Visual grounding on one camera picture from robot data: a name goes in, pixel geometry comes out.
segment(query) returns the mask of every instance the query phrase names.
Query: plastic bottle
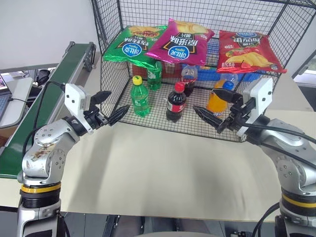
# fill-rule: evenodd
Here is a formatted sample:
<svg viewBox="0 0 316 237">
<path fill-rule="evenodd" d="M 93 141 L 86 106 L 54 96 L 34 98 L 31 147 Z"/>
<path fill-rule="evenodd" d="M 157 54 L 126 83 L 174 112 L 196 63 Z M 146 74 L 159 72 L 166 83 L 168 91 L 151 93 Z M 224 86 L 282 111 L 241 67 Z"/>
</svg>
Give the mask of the plastic bottle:
<svg viewBox="0 0 316 237">
<path fill-rule="evenodd" d="M 191 95 L 194 82 L 198 79 L 198 69 L 194 65 L 186 65 L 181 72 L 181 82 L 185 83 L 184 93 L 187 97 Z"/>
<path fill-rule="evenodd" d="M 184 93 L 184 84 L 176 82 L 174 91 L 168 96 L 166 116 L 168 121 L 177 122 L 183 113 L 186 103 L 186 95 Z"/>
<path fill-rule="evenodd" d="M 148 105 L 148 90 L 143 85 L 141 76 L 133 76 L 133 87 L 130 92 L 135 114 L 144 117 L 150 112 Z"/>
<path fill-rule="evenodd" d="M 161 86 L 162 63 L 156 62 L 156 68 L 147 68 L 147 85 L 150 90 L 158 90 Z"/>
<path fill-rule="evenodd" d="M 227 90 L 232 90 L 235 80 L 238 80 L 237 74 L 221 74 L 221 79 L 215 84 L 214 89 L 224 88 Z M 206 108 L 213 112 L 215 116 L 221 117 L 227 108 L 227 102 L 220 99 L 215 93 L 212 92 L 210 94 Z"/>
</svg>

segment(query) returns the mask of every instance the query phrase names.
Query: green conveyor belt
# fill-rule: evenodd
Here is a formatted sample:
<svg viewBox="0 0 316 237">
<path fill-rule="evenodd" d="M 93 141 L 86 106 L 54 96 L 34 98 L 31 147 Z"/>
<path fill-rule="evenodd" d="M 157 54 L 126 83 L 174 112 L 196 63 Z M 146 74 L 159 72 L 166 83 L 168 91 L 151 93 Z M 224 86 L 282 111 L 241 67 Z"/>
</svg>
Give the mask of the green conveyor belt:
<svg viewBox="0 0 316 237">
<path fill-rule="evenodd" d="M 88 50 L 89 44 L 75 44 L 64 56 L 57 69 L 53 73 L 51 80 L 59 83 L 67 83 L 72 77 L 77 66 Z M 55 85 L 50 85 L 45 93 L 42 107 L 39 113 L 38 126 L 48 122 L 62 91 Z M 0 156 L 0 178 L 16 178 L 21 170 L 22 147 L 26 136 L 32 131 L 33 121 L 39 100 L 31 106 L 29 112 L 18 127 L 10 144 Z"/>
</svg>

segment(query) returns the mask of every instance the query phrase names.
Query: metal wire cage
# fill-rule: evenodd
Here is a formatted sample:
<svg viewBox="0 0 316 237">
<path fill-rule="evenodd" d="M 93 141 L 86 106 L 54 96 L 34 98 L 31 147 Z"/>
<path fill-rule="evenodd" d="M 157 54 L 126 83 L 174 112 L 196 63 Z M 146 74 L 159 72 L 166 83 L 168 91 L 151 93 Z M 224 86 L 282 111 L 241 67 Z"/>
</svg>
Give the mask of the metal wire cage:
<svg viewBox="0 0 316 237">
<path fill-rule="evenodd" d="M 311 0 L 91 0 L 99 45 L 102 55 L 111 42 L 126 26 L 167 25 L 171 17 L 179 21 L 193 22 L 214 31 L 214 37 L 208 43 L 206 65 L 217 67 L 219 31 L 260 32 L 269 35 L 271 48 L 286 66 L 296 47 L 304 36 L 311 21 L 316 15 L 315 2 Z M 224 130 L 217 134 L 207 123 L 195 114 L 192 106 L 206 106 L 210 90 L 215 82 L 196 81 L 182 118 L 173 123 L 166 120 L 166 98 L 178 81 L 177 70 L 166 71 L 161 88 L 150 91 L 149 104 L 151 112 L 142 118 L 130 109 L 121 120 L 125 123 L 152 127 L 167 131 L 210 137 L 228 141 L 242 142 L 244 138 Z M 111 96 L 101 105 L 101 112 L 110 115 L 116 107 L 132 104 L 130 90 L 132 75 L 144 74 L 146 71 L 129 63 L 102 62 L 101 90 L 112 91 Z M 260 78 L 272 78 L 274 86 L 280 77 L 279 73 L 257 72 Z M 235 86 L 235 91 L 242 91 L 250 83 L 245 75 Z M 229 108 L 223 114 L 226 117 Z"/>
</svg>

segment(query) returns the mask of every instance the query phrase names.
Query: green soda bottle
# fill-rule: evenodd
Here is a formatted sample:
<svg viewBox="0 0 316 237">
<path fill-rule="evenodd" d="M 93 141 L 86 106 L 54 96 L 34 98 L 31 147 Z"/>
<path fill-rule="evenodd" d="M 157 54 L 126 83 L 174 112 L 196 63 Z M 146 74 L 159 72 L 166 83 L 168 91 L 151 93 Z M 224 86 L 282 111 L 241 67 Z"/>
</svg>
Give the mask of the green soda bottle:
<svg viewBox="0 0 316 237">
<path fill-rule="evenodd" d="M 146 116 L 150 112 L 148 105 L 148 90 L 143 85 L 141 76 L 133 76 L 133 87 L 130 92 L 134 105 L 134 112 L 139 116 Z"/>
<path fill-rule="evenodd" d="M 162 63 L 156 61 L 156 68 L 147 68 L 147 83 L 150 90 L 156 91 L 161 86 Z"/>
</svg>

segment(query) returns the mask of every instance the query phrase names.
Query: pink chip bag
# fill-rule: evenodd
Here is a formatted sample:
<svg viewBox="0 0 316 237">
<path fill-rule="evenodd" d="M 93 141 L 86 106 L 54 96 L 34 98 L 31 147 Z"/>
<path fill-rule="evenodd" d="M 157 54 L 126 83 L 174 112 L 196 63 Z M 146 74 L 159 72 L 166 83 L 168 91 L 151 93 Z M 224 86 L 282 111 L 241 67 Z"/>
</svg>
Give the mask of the pink chip bag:
<svg viewBox="0 0 316 237">
<path fill-rule="evenodd" d="M 168 28 L 145 55 L 168 63 L 204 66 L 214 32 L 195 23 L 169 19 Z"/>
</svg>

